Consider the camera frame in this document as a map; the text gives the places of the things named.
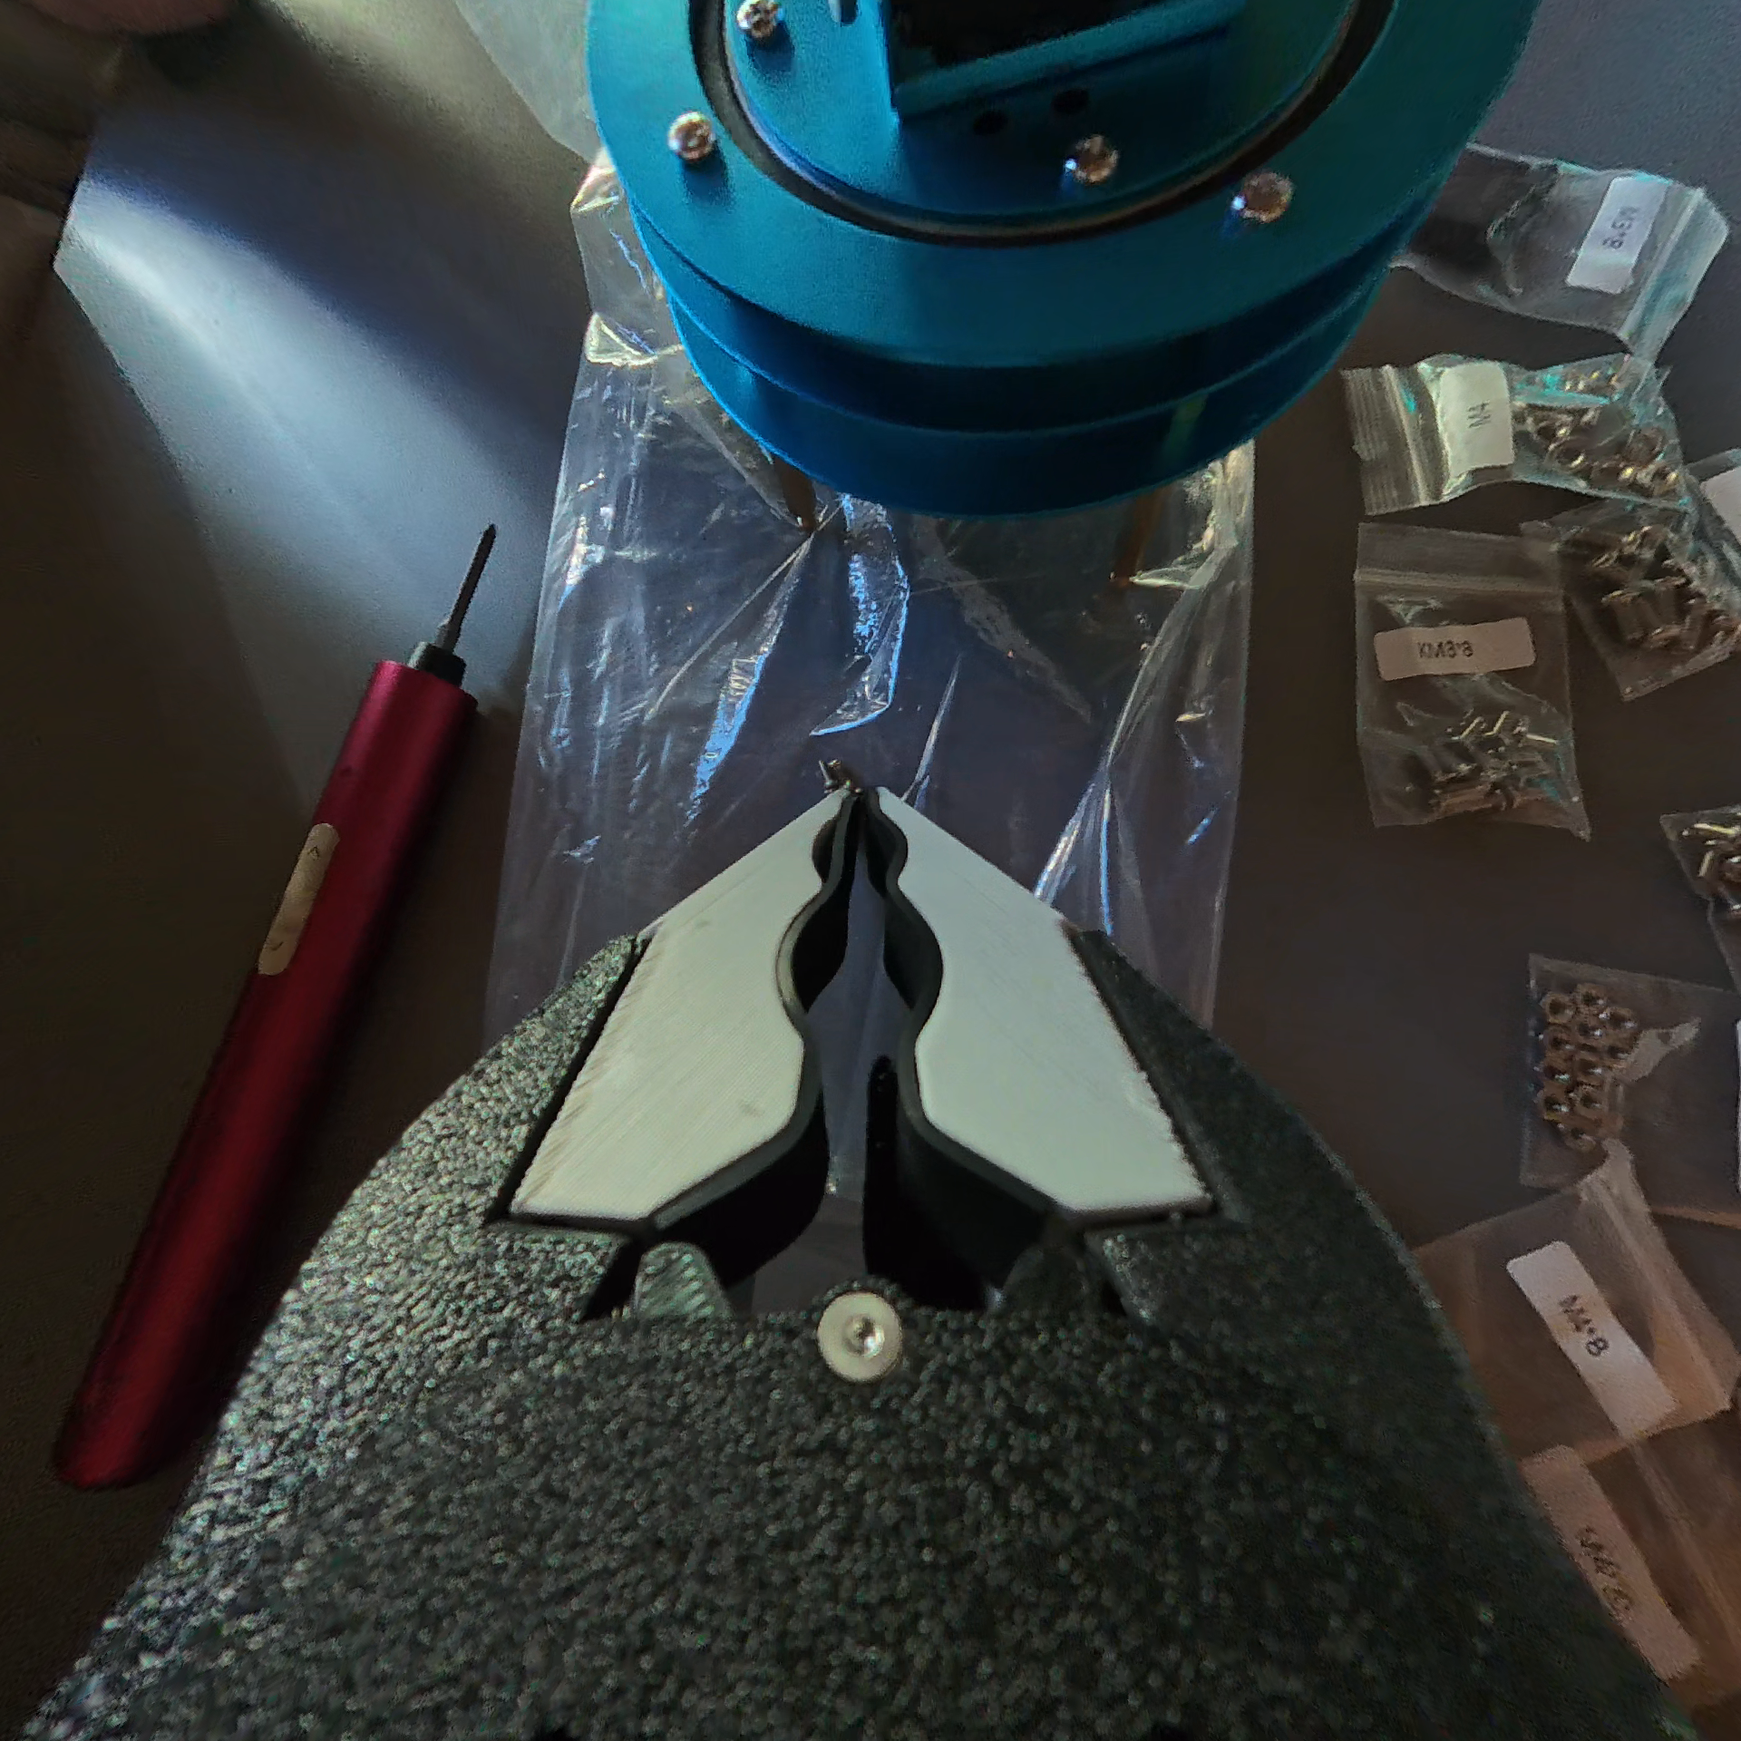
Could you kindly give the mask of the large clear plastic bag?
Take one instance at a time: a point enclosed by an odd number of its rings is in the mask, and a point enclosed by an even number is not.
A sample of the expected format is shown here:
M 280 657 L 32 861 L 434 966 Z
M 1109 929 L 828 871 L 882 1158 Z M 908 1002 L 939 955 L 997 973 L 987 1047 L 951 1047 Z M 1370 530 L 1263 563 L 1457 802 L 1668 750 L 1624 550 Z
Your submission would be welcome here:
M 1211 1024 L 1241 786 L 1254 447 L 1156 498 L 902 514 L 775 469 L 708 398 L 607 155 L 489 962 L 505 1035 L 844 764 Z

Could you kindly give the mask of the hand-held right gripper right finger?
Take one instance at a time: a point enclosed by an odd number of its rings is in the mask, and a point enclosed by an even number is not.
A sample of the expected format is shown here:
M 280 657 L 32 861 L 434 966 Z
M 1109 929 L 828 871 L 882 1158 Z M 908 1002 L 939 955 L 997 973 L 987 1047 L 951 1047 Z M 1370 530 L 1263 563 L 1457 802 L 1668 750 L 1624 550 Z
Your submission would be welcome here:
M 1058 911 L 886 790 L 864 795 L 893 1047 L 893 1194 L 953 1294 L 1051 1234 L 1212 1212 L 1187 1136 Z

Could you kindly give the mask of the red electric screwdriver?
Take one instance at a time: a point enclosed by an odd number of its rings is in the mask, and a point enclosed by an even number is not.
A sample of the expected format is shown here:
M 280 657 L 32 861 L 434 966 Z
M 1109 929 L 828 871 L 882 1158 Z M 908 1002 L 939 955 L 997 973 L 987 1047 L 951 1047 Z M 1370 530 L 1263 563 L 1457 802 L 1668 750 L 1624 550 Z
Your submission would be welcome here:
M 57 1432 L 70 1490 L 173 1464 L 226 1383 L 293 1158 L 476 714 L 458 641 L 494 543 L 487 527 L 445 619 L 364 686 Z

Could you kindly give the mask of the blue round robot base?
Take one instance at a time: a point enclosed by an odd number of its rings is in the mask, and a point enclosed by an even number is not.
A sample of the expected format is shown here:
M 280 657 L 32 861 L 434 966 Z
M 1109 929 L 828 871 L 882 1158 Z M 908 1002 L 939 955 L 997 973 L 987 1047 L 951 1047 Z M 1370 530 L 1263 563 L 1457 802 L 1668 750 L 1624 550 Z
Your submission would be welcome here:
M 1535 5 L 589 5 L 599 146 L 697 380 L 795 474 L 1007 520 L 1147 496 L 1318 385 Z

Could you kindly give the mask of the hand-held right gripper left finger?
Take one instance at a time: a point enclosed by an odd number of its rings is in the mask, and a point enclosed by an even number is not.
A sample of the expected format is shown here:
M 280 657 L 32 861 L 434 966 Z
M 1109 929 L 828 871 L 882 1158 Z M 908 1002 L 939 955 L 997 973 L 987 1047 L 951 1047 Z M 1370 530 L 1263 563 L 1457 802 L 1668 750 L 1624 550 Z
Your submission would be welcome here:
M 587 1314 L 697 1258 L 725 1314 L 801 1310 L 866 1272 L 830 1187 L 835 1040 L 815 1006 L 850 958 L 861 795 L 835 788 L 634 939 L 505 1221 L 616 1243 Z

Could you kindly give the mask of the dark grey desk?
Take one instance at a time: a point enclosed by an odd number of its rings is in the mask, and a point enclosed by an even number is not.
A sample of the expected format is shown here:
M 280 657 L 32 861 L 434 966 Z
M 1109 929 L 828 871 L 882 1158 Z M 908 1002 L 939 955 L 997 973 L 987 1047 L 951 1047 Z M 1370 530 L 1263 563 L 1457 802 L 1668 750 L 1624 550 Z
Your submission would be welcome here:
M 518 715 L 587 297 L 576 159 L 452 5 L 257 5 L 137 55 L 3 360 L 3 1542 L 128 1561 L 63 1408 L 367 668 L 498 530 L 483 717 L 315 1127 L 266 1298 L 487 1042 Z M 1717 984 L 1659 817 L 1736 799 L 1736 665 L 1620 703 L 1579 636 L 1591 841 L 1377 832 L 1354 748 L 1341 387 L 1261 438 L 1216 1029 L 1405 1238 L 1515 1200 L 1532 951 Z

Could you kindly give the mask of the pile of small zip bags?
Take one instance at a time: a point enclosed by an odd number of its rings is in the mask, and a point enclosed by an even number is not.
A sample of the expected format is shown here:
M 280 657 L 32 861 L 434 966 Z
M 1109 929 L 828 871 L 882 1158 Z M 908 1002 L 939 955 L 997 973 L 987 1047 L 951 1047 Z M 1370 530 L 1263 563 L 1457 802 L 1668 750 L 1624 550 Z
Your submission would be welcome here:
M 1736 451 L 1686 465 L 1657 358 L 1729 238 L 1702 188 L 1472 146 L 1401 255 L 1617 344 L 1343 373 L 1356 734 L 1376 826 L 1590 837 L 1568 621 L 1622 701 L 1736 661 Z M 1736 1698 L 1736 1334 L 1664 1221 L 1736 1234 L 1736 991 L 1530 958 L 1519 1182 L 1415 1252 L 1501 1441 L 1686 1707 Z

